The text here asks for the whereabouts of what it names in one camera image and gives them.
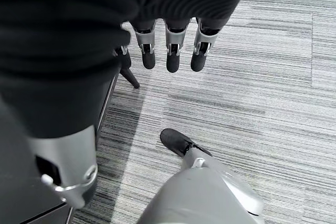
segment metal bracket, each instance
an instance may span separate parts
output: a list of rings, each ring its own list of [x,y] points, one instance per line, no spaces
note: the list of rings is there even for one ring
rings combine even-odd
[[[172,44],[177,45],[176,55],[177,56],[180,55],[187,27],[188,26],[186,26],[186,28],[180,33],[173,33],[169,31],[168,26],[166,24],[166,48],[168,55],[172,55]]]
[[[204,53],[204,56],[207,56],[208,52],[210,49],[213,47],[216,39],[217,39],[218,33],[214,35],[205,35],[204,33],[201,32],[201,22],[198,22],[198,28],[195,36],[195,41],[194,41],[194,54],[198,55],[199,50],[201,48],[201,43],[208,43],[207,49]]]

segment black fabric sleeve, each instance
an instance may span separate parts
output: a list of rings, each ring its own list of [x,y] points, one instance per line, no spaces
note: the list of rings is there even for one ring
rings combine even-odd
[[[0,92],[34,137],[94,124],[125,21],[228,19],[239,0],[0,0]]]

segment floor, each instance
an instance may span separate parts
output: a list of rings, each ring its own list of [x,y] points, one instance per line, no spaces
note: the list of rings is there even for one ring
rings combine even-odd
[[[267,224],[336,223],[336,0],[241,0],[203,71],[156,66],[129,51],[141,88],[119,78],[97,155],[98,190],[73,223],[136,223],[181,159],[159,135],[172,127],[209,149],[265,200]]]

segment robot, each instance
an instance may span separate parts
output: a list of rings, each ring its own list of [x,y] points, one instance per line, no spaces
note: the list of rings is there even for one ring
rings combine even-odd
[[[155,67],[155,21],[166,24],[167,70],[179,69],[190,19],[198,29],[191,57],[205,67],[216,37],[239,0],[1,0],[0,92],[3,106],[25,129],[41,181],[78,209],[91,199],[99,167],[95,144],[102,87],[130,71],[129,21],[143,65]],[[163,144],[183,158],[139,219],[159,223],[263,223],[262,199],[226,166],[172,129]]]

